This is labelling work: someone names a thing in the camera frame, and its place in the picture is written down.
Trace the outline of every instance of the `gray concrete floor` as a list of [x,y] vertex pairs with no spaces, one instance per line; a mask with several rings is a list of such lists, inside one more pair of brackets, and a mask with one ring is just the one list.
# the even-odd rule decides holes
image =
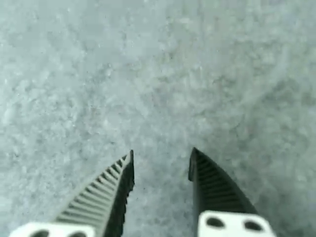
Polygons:
[[135,151],[125,237],[191,237],[193,146],[316,236],[316,1],[1,0],[1,236]]

